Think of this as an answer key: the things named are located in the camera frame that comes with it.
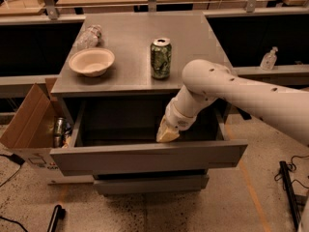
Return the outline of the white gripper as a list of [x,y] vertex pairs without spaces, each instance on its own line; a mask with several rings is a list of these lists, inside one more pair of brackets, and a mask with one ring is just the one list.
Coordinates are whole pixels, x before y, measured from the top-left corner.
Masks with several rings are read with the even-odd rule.
[[199,112],[209,105],[209,97],[195,94],[183,86],[166,106],[156,141],[167,143],[176,140],[180,136],[179,131],[187,131],[196,121]]

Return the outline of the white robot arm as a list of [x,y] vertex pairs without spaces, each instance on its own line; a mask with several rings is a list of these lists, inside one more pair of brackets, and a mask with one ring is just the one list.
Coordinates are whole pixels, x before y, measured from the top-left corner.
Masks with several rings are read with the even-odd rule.
[[197,59],[183,68],[183,87],[170,100],[156,140],[171,142],[204,108],[222,99],[309,146],[309,92],[238,77],[222,65]]

